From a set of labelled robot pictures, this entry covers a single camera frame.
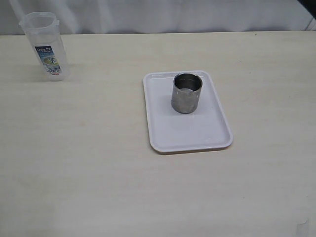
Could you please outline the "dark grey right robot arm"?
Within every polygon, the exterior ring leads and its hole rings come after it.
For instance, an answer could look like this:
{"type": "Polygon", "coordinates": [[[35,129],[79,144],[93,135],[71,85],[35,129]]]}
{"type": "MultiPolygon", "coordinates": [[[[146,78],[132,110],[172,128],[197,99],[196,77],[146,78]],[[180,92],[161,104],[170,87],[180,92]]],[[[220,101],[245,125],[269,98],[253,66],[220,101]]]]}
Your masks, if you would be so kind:
{"type": "Polygon", "coordinates": [[[298,2],[312,15],[316,18],[316,0],[298,0],[298,2]]]}

